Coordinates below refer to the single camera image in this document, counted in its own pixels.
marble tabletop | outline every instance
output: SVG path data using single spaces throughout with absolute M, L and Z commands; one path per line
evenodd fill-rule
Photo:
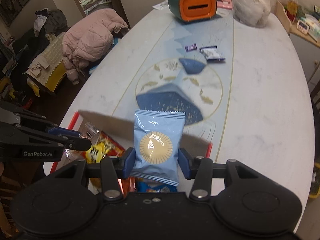
M 112 115 L 172 17 L 169 10 L 153 10 L 135 25 L 84 84 L 60 126 L 66 128 L 77 110 Z M 231 93 L 216 162 L 243 162 L 293 191 L 304 210 L 314 145 L 307 82 L 281 23 L 273 14 L 261 29 L 234 21 Z M 212 180 L 213 195 L 223 188 L 223 179 Z

cabinet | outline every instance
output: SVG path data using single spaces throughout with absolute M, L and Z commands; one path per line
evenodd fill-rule
M 297 51 L 309 91 L 311 92 L 320 81 L 320 43 L 313 40 L 310 35 L 304 35 L 298 31 L 296 23 L 291 24 L 280 2 L 277 2 L 276 5 L 276 16 L 288 33 Z

plastic bag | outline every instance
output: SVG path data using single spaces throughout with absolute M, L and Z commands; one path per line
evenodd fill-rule
M 75 151 L 75 150 L 66 149 L 64 153 L 70 162 L 73 162 L 77 159 L 84 159 L 82 151 Z
M 232 0 L 233 17 L 252 27 L 264 27 L 271 10 L 270 0 Z
M 179 185 L 178 148 L 184 121 L 181 112 L 135 111 L 136 161 L 131 176 Z

clothing pile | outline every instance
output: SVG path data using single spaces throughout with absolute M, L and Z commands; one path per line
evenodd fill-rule
M 126 22 L 113 9 L 101 9 L 73 25 L 63 37 L 62 60 L 67 77 L 79 82 L 79 71 L 106 55 L 113 35 L 125 33 Z
M 47 69 L 48 66 L 49 64 L 46 58 L 41 53 L 32 61 L 29 69 L 31 70 L 32 74 L 37 77 L 40 74 L 41 68 Z
M 67 31 L 67 19 L 61 10 L 49 11 L 48 8 L 44 8 L 41 11 L 36 11 L 35 14 L 37 16 L 34 23 L 36 37 L 38 37 L 42 27 L 46 34 L 53 33 L 55 36 L 58 36 L 63 31 Z

wooden shelf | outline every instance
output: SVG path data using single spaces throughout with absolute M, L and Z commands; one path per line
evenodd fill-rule
M 316 42 L 310 35 L 305 35 L 302 32 L 298 31 L 297 22 L 294 22 L 293 24 L 291 23 L 291 21 L 287 17 L 287 14 L 285 13 L 283 5 L 279 1 L 277 1 L 276 4 L 276 16 L 289 35 L 290 33 L 293 33 L 320 48 L 320 43 Z

